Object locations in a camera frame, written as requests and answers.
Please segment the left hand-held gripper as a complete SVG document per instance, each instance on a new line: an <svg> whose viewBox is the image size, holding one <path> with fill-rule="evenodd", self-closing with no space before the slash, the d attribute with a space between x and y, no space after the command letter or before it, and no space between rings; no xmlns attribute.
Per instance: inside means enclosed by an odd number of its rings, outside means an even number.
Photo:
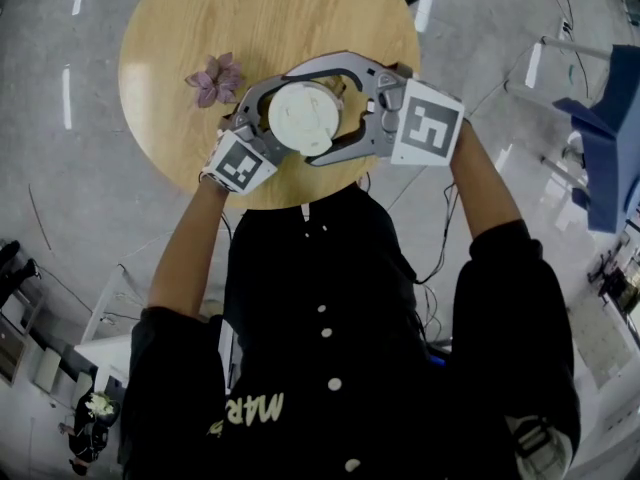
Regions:
<svg viewBox="0 0 640 480"><path fill-rule="evenodd" d="M252 85L234 114L221 119L216 146L200 172L231 193L246 195L272 177L283 160L297 150L262 130L261 105L290 81L282 75Z"/></svg>

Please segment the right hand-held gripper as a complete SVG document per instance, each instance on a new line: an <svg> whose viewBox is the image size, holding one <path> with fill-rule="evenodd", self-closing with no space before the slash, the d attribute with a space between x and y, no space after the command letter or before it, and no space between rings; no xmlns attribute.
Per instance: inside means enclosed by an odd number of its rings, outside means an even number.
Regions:
<svg viewBox="0 0 640 480"><path fill-rule="evenodd" d="M308 81L344 75L359 92L372 92L372 114L359 128L337 137L330 148L305 162L323 167L367 156L395 165L447 166L464 117L461 101L415 77L404 65L382 66L360 54L340 51L303 62L282 76Z"/></svg>

